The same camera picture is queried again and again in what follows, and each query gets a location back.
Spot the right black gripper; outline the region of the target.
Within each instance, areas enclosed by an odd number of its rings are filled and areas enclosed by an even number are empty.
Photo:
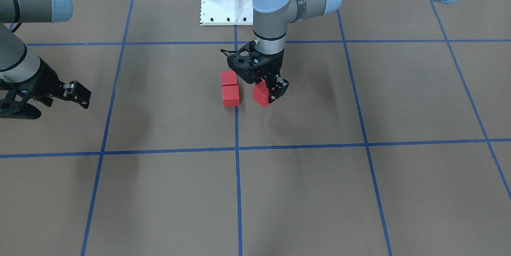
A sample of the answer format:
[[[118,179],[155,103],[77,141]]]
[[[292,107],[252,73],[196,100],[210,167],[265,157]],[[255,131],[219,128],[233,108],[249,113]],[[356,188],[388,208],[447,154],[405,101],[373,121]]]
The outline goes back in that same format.
[[[53,98],[64,101],[72,101],[82,108],[88,109],[91,99],[91,91],[78,81],[71,81],[68,84],[60,81],[57,73],[44,60],[40,60],[40,68],[36,74],[22,83],[16,84],[16,90],[29,92],[34,101],[51,107]]]

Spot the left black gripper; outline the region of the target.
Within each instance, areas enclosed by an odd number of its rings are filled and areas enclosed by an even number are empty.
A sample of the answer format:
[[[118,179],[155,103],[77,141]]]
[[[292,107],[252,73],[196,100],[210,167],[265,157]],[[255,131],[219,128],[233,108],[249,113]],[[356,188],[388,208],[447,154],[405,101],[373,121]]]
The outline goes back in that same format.
[[[245,60],[240,63],[240,77],[246,83],[256,83],[256,88],[267,89],[271,85],[271,103],[285,94],[289,82],[280,77],[283,64],[284,51],[277,54],[262,54],[251,52],[244,56]]]

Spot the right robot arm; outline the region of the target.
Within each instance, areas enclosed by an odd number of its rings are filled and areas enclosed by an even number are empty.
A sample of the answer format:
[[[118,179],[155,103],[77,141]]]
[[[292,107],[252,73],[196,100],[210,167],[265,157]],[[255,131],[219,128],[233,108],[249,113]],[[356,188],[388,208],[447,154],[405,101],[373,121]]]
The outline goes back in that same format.
[[[30,100],[51,107],[54,98],[87,109],[91,91],[78,81],[64,83],[16,34],[22,24],[57,23],[73,16],[72,0],[1,0],[1,117],[37,119],[41,112]]]

